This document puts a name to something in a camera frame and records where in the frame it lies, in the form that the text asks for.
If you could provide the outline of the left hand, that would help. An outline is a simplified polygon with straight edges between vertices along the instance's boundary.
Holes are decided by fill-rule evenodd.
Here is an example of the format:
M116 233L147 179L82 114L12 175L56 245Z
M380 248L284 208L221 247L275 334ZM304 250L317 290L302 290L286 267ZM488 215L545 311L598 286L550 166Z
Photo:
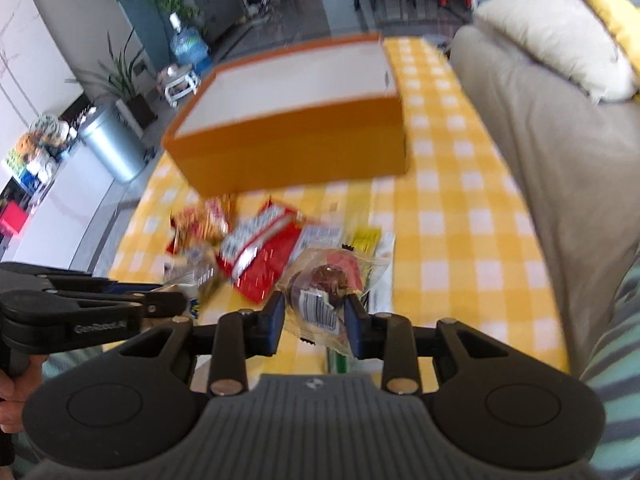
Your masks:
M0 380L0 424L5 434L24 430L23 411L30 395L42 384L42 366L48 356L31 356L23 374L11 378L5 372Z

